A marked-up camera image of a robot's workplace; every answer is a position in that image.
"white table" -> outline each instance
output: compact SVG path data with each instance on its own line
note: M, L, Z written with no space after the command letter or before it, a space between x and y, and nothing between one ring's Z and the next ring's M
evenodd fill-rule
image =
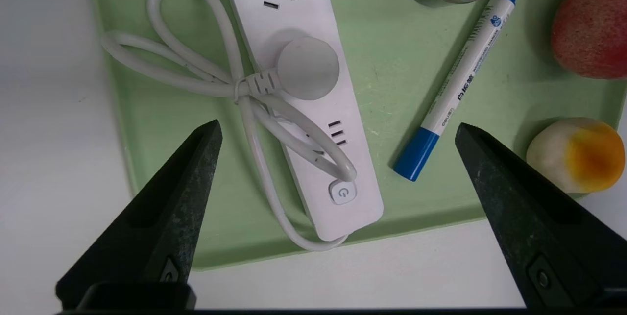
M58 311L54 284L130 199L90 3L0 0L5 315ZM619 197L583 205L625 236ZM198 308L524 306L486 221L195 272L190 284Z

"marker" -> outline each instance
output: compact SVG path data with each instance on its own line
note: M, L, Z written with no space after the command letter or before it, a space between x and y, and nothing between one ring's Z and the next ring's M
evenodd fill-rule
M466 95L479 67L496 42L503 25L514 10L516 0L490 0L468 41L437 92L416 136L401 154L394 171L416 181L433 147L444 132L453 112Z

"green tray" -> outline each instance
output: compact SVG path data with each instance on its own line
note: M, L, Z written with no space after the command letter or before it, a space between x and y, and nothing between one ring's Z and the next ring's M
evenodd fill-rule
M146 0L94 1L101 31L119 29L159 40L148 22ZM580 78L560 69L551 57L548 36L560 0L518 0L450 128L418 181L411 183L390 166L425 116L485 2L427 9L413 0L331 1L385 204L382 219L353 233L348 243L484 216L453 144L462 121L487 130L518 154L524 154L531 138L558 117L592 117L614 127L618 123L624 82ZM237 25L229 0L222 2ZM162 11L186 45L228 68L217 23L203 0L164 0ZM238 41L245 69L251 73L239 33ZM108 56L107 64L135 192L194 128L213 119L222 125L224 142L195 268L302 252L285 237L269 209L231 99L163 85ZM315 237L279 143L265 131L262 140L288 216L305 236Z

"red apple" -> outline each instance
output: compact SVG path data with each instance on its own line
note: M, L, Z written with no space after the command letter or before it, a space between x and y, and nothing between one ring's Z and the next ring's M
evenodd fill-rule
M565 0L551 47L566 69L589 78L627 78L627 0Z

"power socket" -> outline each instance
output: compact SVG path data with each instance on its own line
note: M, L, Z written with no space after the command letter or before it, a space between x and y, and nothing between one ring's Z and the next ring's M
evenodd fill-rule
M335 178L284 146L307 215L318 237L333 241L380 219L383 201L368 149L351 76L344 57L331 0L231 0L255 70L272 69L284 46L295 38L323 40L338 54L338 84L325 97L305 101L281 96L340 146L357 169L353 183ZM326 156L296 125L283 123L296 137Z

